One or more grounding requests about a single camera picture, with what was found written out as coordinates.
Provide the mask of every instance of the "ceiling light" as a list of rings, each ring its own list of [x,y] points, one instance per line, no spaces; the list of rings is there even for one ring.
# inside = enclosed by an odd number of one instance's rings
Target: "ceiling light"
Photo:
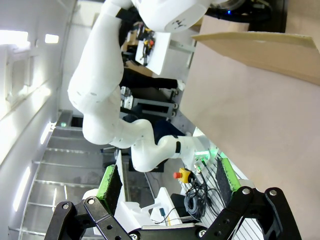
[[[14,139],[17,136],[17,129],[13,125],[12,122],[9,122],[9,119],[3,120],[3,128],[1,129],[1,134],[4,134],[4,136],[10,139]]]
[[[43,96],[43,97],[48,97],[51,94],[51,90],[47,87],[41,87],[39,90],[39,93]]]
[[[56,128],[56,124],[57,124],[57,122],[54,122],[54,123],[49,122],[49,123],[45,126],[45,129],[43,130],[43,133],[42,133],[42,135],[41,135],[41,137],[40,137],[40,143],[41,143],[41,145],[43,145],[43,144],[45,143],[48,134],[49,134],[50,132],[53,132],[53,131],[54,131],[54,129]]]
[[[0,45],[16,44],[25,46],[28,42],[28,33],[26,31],[0,30]]]
[[[52,34],[46,34],[44,42],[46,44],[57,44],[59,42],[59,36],[52,35]]]
[[[18,191],[17,191],[15,198],[14,198],[14,201],[13,201],[13,209],[16,212],[18,211],[22,196],[24,194],[24,191],[25,191],[28,179],[29,179],[29,176],[30,176],[30,167],[27,167],[24,174],[23,174]]]
[[[67,195],[67,187],[66,185],[64,185],[64,196],[65,196],[65,200],[68,199],[68,195]]]
[[[54,193],[53,193],[52,212],[54,212],[56,208],[56,198],[57,198],[57,188],[54,189]]]

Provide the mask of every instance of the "black cloth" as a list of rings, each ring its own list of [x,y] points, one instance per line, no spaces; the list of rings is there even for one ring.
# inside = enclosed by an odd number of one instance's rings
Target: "black cloth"
[[[143,75],[132,69],[124,68],[120,87],[127,87],[129,89],[176,89],[178,87],[178,82],[175,79],[169,78],[153,78],[151,76]]]

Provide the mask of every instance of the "green light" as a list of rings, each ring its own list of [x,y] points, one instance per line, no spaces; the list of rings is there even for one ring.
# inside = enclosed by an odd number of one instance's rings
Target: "green light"
[[[196,151],[194,155],[199,156],[199,155],[209,155],[209,151]]]
[[[217,154],[218,154],[218,148],[215,148],[215,149],[211,149],[210,150],[210,153],[211,153],[211,155],[213,156],[213,157],[215,157]]]
[[[227,159],[227,155],[225,155],[223,152],[221,152],[220,156],[223,158],[223,159]]]

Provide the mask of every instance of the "robotic arm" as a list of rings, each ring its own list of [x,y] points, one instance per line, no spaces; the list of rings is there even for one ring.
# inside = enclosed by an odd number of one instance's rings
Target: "robotic arm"
[[[181,158],[188,168],[195,151],[210,147],[205,137],[164,136],[155,144],[153,128],[145,119],[127,123],[119,119],[119,84],[124,65],[119,46],[121,9],[132,6],[156,32],[180,32],[196,23],[211,4],[234,6],[245,0],[106,0],[102,6],[79,65],[71,78],[68,96],[83,113],[83,135],[97,145],[131,147],[133,167],[149,172],[168,158]]]

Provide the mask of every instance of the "cardboard flap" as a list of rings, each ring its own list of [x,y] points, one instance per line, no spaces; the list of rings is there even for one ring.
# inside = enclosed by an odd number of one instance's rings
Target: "cardboard flap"
[[[320,53],[310,36],[270,32],[221,32],[193,37],[215,52],[320,86]]]

